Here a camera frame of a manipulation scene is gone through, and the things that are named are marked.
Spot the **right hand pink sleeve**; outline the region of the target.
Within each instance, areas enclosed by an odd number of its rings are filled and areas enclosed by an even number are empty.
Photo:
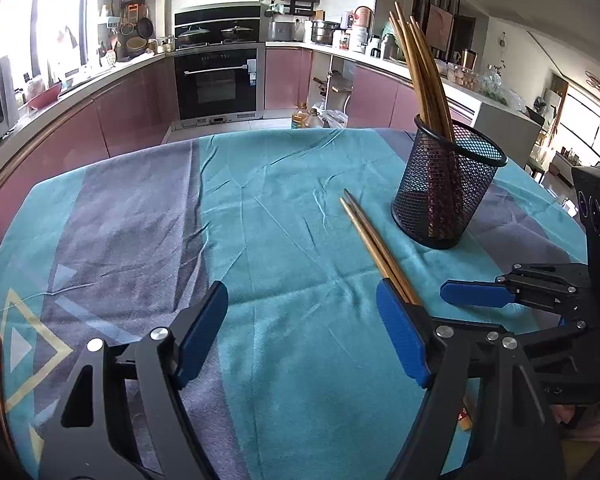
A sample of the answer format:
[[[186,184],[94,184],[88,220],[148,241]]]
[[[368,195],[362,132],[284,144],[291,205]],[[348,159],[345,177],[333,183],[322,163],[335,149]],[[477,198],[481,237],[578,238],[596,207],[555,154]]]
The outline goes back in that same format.
[[[600,403],[591,406],[554,404],[550,408],[565,439],[600,443]]]

